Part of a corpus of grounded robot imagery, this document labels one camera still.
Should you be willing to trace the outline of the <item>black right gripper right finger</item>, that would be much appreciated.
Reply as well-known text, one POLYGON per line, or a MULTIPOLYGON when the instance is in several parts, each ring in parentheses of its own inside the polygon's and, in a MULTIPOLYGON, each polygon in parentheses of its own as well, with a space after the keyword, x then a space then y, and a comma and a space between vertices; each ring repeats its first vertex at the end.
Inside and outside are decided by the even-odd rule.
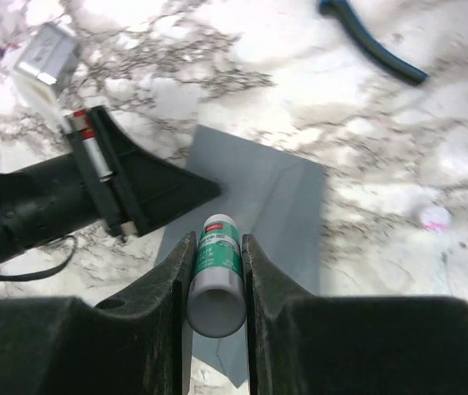
POLYGON ((253 394, 468 394, 468 303, 319 297, 242 244, 253 394))

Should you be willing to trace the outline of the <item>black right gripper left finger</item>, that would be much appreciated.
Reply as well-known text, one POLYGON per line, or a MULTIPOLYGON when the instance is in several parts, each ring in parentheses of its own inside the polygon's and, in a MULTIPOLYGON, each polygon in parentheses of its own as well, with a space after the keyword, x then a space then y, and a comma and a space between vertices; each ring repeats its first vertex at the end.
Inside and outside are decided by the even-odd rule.
POLYGON ((166 259, 89 306, 76 297, 0 299, 0 394, 186 394, 188 233, 166 259))

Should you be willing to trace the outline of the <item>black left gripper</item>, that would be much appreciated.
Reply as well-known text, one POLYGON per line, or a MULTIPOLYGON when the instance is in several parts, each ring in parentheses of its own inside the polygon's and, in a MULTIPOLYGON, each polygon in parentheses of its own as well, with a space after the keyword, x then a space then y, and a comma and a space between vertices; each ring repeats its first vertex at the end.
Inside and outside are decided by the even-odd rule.
POLYGON ((65 119, 73 157, 0 174, 0 264, 99 219, 113 237, 143 236, 220 196, 217 182, 138 146, 103 106, 65 119))

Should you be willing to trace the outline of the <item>green white glue stick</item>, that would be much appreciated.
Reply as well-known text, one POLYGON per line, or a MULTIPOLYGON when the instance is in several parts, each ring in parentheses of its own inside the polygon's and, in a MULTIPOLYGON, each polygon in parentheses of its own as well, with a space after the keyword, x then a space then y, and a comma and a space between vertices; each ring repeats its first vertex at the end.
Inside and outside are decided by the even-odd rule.
POLYGON ((202 227, 186 312, 192 329, 209 338, 227 337, 245 321, 239 232, 225 214, 210 216, 202 227))

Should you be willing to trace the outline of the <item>grey envelope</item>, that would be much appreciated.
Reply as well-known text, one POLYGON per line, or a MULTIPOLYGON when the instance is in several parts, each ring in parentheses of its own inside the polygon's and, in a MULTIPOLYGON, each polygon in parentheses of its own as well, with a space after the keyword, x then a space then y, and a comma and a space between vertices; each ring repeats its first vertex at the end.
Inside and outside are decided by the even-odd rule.
POLYGON ((197 265, 205 221, 231 217, 241 240, 243 326, 211 339, 188 323, 182 372, 192 358, 220 368, 253 394, 320 394, 336 354, 345 302, 318 295, 320 213, 325 188, 320 165, 212 128, 197 128, 188 170, 220 186, 217 198, 164 231, 158 262, 197 265))

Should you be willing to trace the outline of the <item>white glue stick cap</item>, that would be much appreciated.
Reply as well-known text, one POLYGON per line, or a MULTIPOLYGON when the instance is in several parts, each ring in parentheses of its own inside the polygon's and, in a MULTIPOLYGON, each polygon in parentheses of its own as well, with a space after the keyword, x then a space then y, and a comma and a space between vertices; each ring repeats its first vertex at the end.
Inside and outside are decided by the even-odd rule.
POLYGON ((419 211, 418 219, 426 230, 439 232, 450 227, 452 214, 445 207, 426 206, 419 211))

